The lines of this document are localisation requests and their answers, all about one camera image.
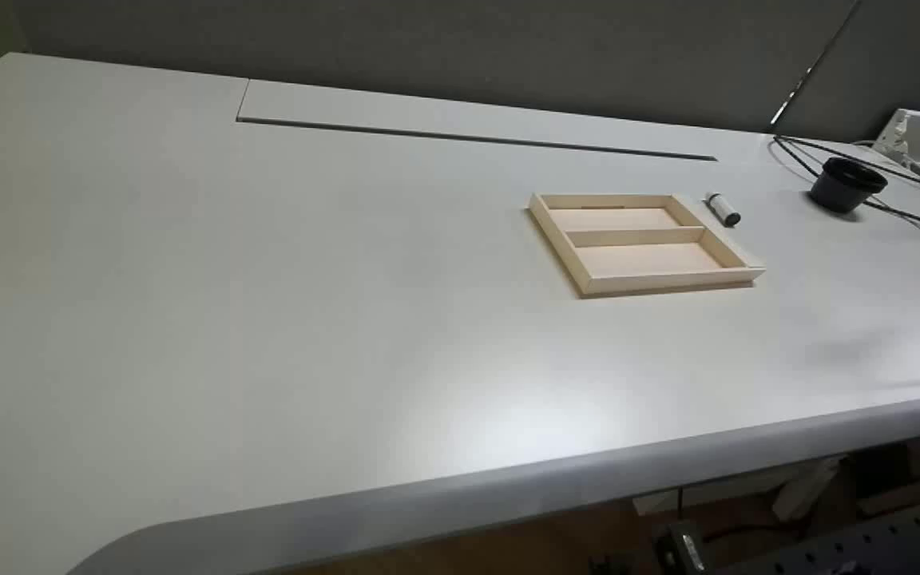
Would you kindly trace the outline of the black round bowl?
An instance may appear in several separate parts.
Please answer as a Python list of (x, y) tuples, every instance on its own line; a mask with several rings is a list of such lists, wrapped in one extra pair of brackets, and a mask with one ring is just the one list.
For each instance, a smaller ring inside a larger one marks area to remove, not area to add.
[(821, 166), (807, 197), (825, 211), (851, 214), (867, 197), (878, 195), (885, 185), (889, 185), (889, 178), (881, 171), (869, 168), (867, 164), (846, 159), (846, 155), (829, 155)]

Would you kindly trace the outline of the black perforated metal base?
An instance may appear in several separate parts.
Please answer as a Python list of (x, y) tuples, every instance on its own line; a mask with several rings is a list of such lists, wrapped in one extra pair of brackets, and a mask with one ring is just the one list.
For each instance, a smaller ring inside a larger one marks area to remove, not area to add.
[(654, 538), (665, 575), (920, 575), (920, 504), (715, 564), (691, 526)]

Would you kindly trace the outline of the wooden tray frame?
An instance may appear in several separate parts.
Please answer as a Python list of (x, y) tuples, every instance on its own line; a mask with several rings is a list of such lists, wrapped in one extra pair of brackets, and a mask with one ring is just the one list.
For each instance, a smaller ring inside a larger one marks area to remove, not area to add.
[(532, 195), (528, 214), (580, 296), (746, 286), (763, 275), (677, 195)]

